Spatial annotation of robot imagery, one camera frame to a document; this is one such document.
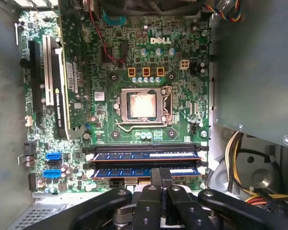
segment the cpu socket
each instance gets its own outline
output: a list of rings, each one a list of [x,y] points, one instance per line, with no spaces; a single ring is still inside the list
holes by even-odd
[[[134,127],[166,127],[172,124],[172,87],[122,89],[114,104],[121,121],[116,125]]]

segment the motherboard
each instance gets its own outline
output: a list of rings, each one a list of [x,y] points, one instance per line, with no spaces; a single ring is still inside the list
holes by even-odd
[[[34,193],[173,183],[203,188],[209,23],[196,17],[90,16],[82,1],[24,11],[21,66]]]

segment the dell logo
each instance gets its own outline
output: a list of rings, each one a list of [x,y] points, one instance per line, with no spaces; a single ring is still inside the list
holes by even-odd
[[[169,37],[165,38],[154,38],[154,37],[151,37],[150,38],[150,44],[172,44],[171,41],[169,40]]]

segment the blue connector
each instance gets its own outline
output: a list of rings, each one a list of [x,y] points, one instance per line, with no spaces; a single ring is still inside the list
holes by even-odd
[[[60,152],[46,153],[46,160],[58,161],[61,159],[62,159],[62,153],[60,153]]]
[[[61,177],[61,170],[59,169],[46,169],[43,171],[43,177],[53,179]]]

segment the cooling fan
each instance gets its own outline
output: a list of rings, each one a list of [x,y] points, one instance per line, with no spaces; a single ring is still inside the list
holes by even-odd
[[[191,16],[196,15],[205,0],[102,0],[109,16]]]

